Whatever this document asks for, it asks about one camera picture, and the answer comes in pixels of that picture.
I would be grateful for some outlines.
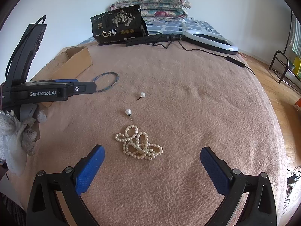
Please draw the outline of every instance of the tree illustration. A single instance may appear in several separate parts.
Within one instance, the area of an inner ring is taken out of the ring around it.
[[[127,12],[123,11],[122,9],[116,14],[121,18],[121,23],[124,22],[124,16],[127,14]]]
[[[125,14],[124,15],[124,20],[127,21],[127,23],[125,24],[125,26],[130,26],[130,22],[134,18],[135,18],[135,16],[131,15],[130,13]]]
[[[112,19],[112,22],[116,24],[116,27],[118,27],[118,23],[121,22],[121,17],[116,14]]]

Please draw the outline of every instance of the white ring light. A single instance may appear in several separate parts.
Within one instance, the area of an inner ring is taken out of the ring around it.
[[[214,40],[210,40],[210,39],[207,39],[207,38],[204,38],[204,37],[200,37],[200,36],[197,36],[197,35],[194,35],[194,34],[203,34],[203,35],[214,37],[214,38],[219,39],[219,40],[226,40],[229,45],[223,44],[223,43],[220,43],[220,42],[217,42],[217,41],[214,41]],[[223,53],[237,54],[237,52],[238,52],[238,47],[235,46],[235,44],[233,42],[223,38],[222,36],[218,36],[218,35],[215,35],[215,34],[210,33],[210,32],[200,31],[200,30],[187,30],[187,31],[184,32],[184,36],[189,38],[189,39],[198,41],[200,43],[204,43],[204,44],[210,45],[212,47],[215,47],[216,49],[208,48],[208,49],[211,49],[211,50],[214,50],[214,51],[219,51],[218,49],[220,48],[221,49],[220,52],[223,52]]]

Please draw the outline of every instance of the black bag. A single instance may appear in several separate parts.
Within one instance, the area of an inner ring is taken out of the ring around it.
[[[148,35],[139,5],[124,7],[91,18],[92,33],[101,44],[122,43]]]

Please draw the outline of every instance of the wooden floor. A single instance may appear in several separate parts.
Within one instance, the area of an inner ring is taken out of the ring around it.
[[[276,113],[284,139],[287,168],[293,170],[301,165],[301,115],[294,108],[301,95],[284,82],[278,84],[278,77],[272,70],[268,70],[268,65],[250,56],[246,57],[248,65],[263,86]],[[301,202],[301,179],[296,183],[289,199],[287,212],[281,217],[279,226],[286,225]]]

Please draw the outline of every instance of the screw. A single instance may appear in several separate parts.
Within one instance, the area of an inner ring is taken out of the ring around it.
[[[64,171],[66,173],[70,173],[70,172],[72,172],[72,170],[73,170],[73,167],[66,167]]]
[[[241,173],[241,171],[237,168],[234,168],[233,173],[236,174],[236,175],[239,175]]]
[[[261,176],[262,176],[263,178],[267,178],[267,177],[268,177],[268,175],[267,175],[265,172],[262,172],[262,173],[261,173]]]
[[[44,174],[44,171],[43,171],[43,170],[40,170],[40,171],[38,171],[38,173],[37,173],[38,176],[42,176],[43,174]]]

